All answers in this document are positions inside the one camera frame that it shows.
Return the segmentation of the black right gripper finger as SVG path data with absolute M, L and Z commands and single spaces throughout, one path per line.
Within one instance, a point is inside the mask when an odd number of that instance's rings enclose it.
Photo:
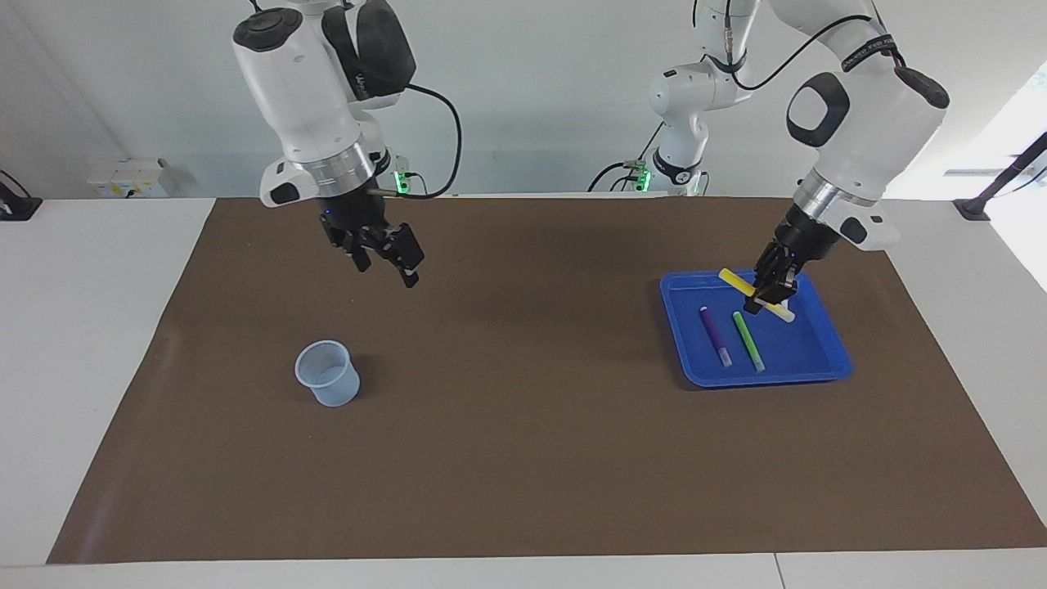
M 411 225 L 382 228 L 376 253 L 397 269 L 403 284 L 411 290 L 419 282 L 418 268 L 424 260 L 424 251 L 415 236 Z
M 371 267 L 366 243 L 362 242 L 359 237 L 329 237 L 329 242 L 336 249 L 346 252 L 353 260 L 357 271 L 364 273 Z

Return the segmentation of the yellow pen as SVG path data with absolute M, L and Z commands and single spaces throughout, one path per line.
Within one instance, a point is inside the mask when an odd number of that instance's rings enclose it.
M 752 287 L 751 284 L 748 284 L 747 280 L 738 276 L 737 273 L 730 271 L 730 269 L 723 268 L 718 273 L 718 278 L 719 280 L 722 280 L 722 282 L 730 285 L 730 287 L 734 288 L 734 290 L 739 291 L 740 294 L 744 295 L 744 298 L 751 299 L 753 304 L 757 305 L 757 308 L 768 310 L 771 314 L 774 314 L 775 317 L 781 318 L 781 320 L 785 321 L 785 323 L 793 323 L 793 321 L 796 320 L 796 314 L 789 310 L 788 305 L 771 304 L 763 301 L 763 299 L 757 298 L 755 288 Z

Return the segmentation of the green pen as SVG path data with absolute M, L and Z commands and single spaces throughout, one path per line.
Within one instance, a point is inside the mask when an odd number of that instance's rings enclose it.
M 748 323 L 744 320 L 742 312 L 733 312 L 732 320 L 737 329 L 741 340 L 743 341 L 745 352 L 749 357 L 749 361 L 752 362 L 754 370 L 756 373 L 762 373 L 766 371 L 766 365 L 762 358 L 762 354 L 759 352 L 757 344 L 755 342 L 752 332 L 748 329 Z

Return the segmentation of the purple pen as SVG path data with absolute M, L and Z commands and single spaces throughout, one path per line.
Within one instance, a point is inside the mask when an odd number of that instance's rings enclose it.
M 709 336 L 710 342 L 715 352 L 717 352 L 719 362 L 721 362 L 725 368 L 733 366 L 733 359 L 730 357 L 730 352 L 728 350 L 728 347 L 726 347 L 721 332 L 717 327 L 717 322 L 714 320 L 714 316 L 708 305 L 700 307 L 699 316 L 703 327 Z

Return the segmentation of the blue plastic tray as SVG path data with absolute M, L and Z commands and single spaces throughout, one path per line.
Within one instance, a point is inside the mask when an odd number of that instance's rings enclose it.
M 674 272 L 659 280 L 681 369 L 691 384 L 704 389 L 733 389 L 829 383 L 852 375 L 852 359 L 809 276 L 798 277 L 798 291 L 789 300 L 796 320 L 785 323 L 768 310 L 756 316 L 744 312 L 744 295 L 719 280 L 718 273 Z M 709 307 L 721 332 L 733 359 L 729 368 L 719 361 L 703 327 L 701 305 Z M 743 313 L 766 371 L 755 372 L 732 320 L 733 312 Z

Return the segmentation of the clear plastic cup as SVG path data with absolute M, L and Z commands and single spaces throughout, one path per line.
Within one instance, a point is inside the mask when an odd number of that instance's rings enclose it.
M 340 407 L 357 395 L 362 381 L 344 344 L 318 340 L 294 364 L 296 380 L 325 407 Z

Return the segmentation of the black clamp stand with rod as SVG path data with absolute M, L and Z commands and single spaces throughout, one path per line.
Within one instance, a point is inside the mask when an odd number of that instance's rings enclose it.
M 990 216 L 985 213 L 986 206 L 992 199 L 996 198 L 1006 188 L 1007 184 L 1018 178 L 1025 169 L 1031 167 L 1047 152 L 1047 131 L 1044 131 L 1031 145 L 1026 146 L 1022 152 L 1013 157 L 1011 164 L 999 172 L 992 182 L 982 191 L 970 199 L 955 199 L 953 205 L 960 216 L 968 221 L 982 221 L 987 223 Z

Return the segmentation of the brown table mat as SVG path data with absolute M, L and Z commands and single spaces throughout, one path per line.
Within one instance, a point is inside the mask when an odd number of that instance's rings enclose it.
M 688 383 L 659 279 L 749 268 L 785 208 L 392 201 L 408 290 L 313 205 L 220 200 L 49 563 L 1047 546 L 886 254 L 808 268 L 852 376 Z M 362 381 L 343 406 L 294 376 L 318 340 Z

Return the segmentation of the white wall outlet box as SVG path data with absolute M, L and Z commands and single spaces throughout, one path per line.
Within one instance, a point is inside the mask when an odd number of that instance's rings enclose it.
M 171 198 L 177 190 L 175 179 L 162 158 L 122 160 L 109 169 L 93 169 L 86 183 L 102 198 Z

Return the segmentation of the black table clamp mount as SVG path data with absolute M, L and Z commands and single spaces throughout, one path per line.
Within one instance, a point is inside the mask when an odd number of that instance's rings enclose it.
M 27 221 L 41 208 L 43 199 L 34 197 L 10 173 L 0 169 L 0 221 Z

